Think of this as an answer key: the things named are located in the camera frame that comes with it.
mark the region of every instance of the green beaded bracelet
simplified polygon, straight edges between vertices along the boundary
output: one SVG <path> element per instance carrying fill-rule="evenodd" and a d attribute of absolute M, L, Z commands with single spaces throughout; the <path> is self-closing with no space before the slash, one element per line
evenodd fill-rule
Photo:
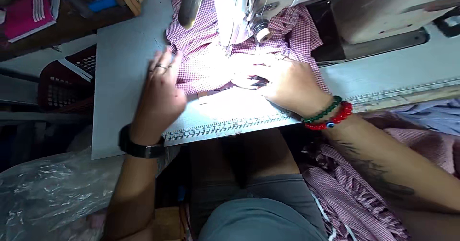
<path fill-rule="evenodd" d="M 318 115 L 315 115 L 315 116 L 310 117 L 308 119 L 302 118 L 302 121 L 304 123 L 312 123 L 314 121 L 317 121 L 317 120 L 325 117 L 330 112 L 332 112 L 332 110 L 334 110 L 341 102 L 342 102 L 342 97 L 334 96 L 334 101 L 331 103 L 331 105 L 328 108 L 326 108 L 326 110 L 324 110 L 323 112 L 319 113 Z"/>

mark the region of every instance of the black watch strap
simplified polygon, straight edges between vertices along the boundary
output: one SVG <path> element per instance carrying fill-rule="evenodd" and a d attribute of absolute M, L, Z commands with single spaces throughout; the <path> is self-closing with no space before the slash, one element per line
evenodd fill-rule
<path fill-rule="evenodd" d="M 165 154 L 165 139 L 160 137 L 160 141 L 154 146 L 142 146 L 135 144 L 131 141 L 129 137 L 129 128 L 131 124 L 124 126 L 118 138 L 118 146 L 120 150 L 126 152 L 127 154 L 139 158 L 157 158 Z"/>

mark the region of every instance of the lap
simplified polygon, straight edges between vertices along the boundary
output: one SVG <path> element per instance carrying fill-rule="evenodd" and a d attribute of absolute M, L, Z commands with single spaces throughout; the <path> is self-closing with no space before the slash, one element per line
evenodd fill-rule
<path fill-rule="evenodd" d="M 192 144 L 190 220 L 196 234 L 214 209 L 241 198 L 269 198 L 285 203 L 325 233 L 319 209 L 277 128 L 242 134 L 232 143 L 233 148 L 242 147 L 240 152 L 232 148 L 239 154 L 230 156 L 238 155 L 238 164 L 246 171 L 243 188 L 235 181 L 219 139 Z"/>

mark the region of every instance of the hand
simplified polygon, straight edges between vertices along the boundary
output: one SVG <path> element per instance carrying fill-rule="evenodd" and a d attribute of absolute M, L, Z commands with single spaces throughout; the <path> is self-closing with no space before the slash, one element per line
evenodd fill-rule
<path fill-rule="evenodd" d="M 156 52 L 150 61 L 144 90 L 131 124 L 130 137 L 135 144 L 152 146 L 158 143 L 161 134 L 179 117 L 187 105 L 187 97 L 176 88 L 177 73 L 182 56 Z M 162 64 L 167 69 L 158 67 Z"/>
<path fill-rule="evenodd" d="M 332 103 L 333 97 L 319 88 L 307 63 L 287 58 L 267 60 L 265 64 L 269 66 L 256 65 L 249 71 L 270 81 L 258 89 L 269 101 L 305 118 L 320 113 Z"/>

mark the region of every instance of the plastic bag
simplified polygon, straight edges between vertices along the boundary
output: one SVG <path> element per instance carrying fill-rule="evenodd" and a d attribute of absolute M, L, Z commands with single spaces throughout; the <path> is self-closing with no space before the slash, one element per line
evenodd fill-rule
<path fill-rule="evenodd" d="M 108 206 L 122 163 L 89 147 L 0 173 L 0 241 L 96 240 L 83 217 Z"/>

